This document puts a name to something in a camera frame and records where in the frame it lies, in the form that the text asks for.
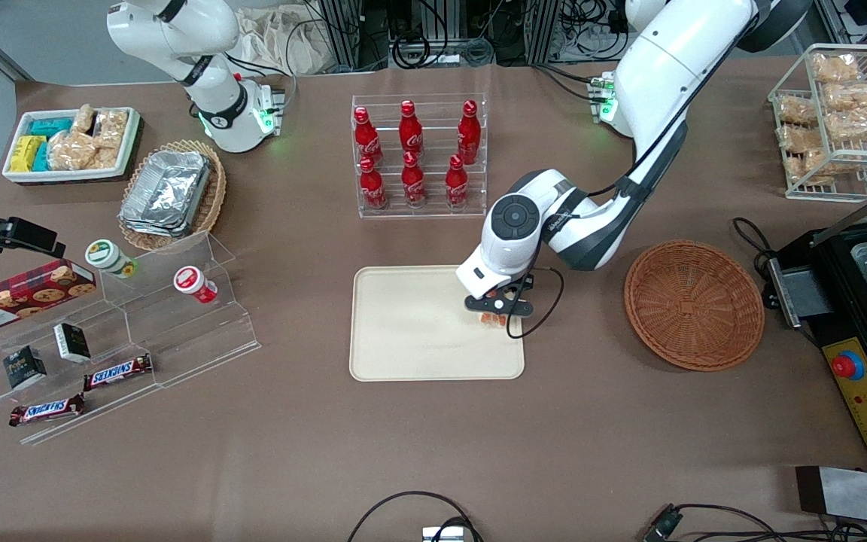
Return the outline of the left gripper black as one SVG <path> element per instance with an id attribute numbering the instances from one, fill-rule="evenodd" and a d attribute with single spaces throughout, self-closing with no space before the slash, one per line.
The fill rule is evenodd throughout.
<path id="1" fill-rule="evenodd" d="M 530 317 L 534 307 L 529 301 L 522 299 L 522 295 L 533 287 L 534 276 L 524 276 L 503 287 L 493 288 L 481 297 L 467 295 L 465 309 L 481 315 Z"/>

